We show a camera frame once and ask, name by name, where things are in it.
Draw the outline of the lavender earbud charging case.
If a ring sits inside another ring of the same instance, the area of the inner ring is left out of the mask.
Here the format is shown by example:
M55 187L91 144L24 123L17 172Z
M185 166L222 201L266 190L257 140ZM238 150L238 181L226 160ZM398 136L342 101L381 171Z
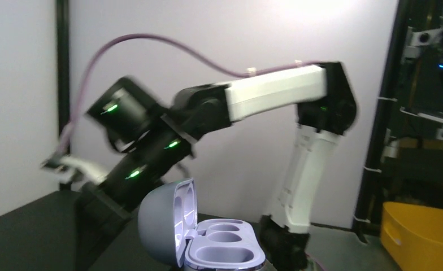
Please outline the lavender earbud charging case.
M156 261L182 270L263 270L266 255L246 221L199 221L194 179L171 182L144 197L140 241Z

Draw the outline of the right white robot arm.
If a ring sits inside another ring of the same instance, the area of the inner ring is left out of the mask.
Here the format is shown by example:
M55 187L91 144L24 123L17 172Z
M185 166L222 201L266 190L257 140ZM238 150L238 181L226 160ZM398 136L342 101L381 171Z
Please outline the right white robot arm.
M210 134L250 117L295 106L293 143L269 121L252 139L221 139L204 152L205 175L163 177ZM88 270L133 219L148 254L184 270L305 270L318 184L357 102L341 62L318 62L180 90L165 107L130 77L117 80L87 114L125 145L123 158L76 201L75 269ZM269 194L242 175L273 177L270 162L289 158Z

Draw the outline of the yellow plastic bin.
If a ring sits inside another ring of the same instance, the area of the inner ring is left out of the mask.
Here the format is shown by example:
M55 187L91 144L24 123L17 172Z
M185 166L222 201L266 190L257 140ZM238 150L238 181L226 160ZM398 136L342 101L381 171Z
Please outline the yellow plastic bin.
M443 209L385 202L380 240L401 270L443 270Z

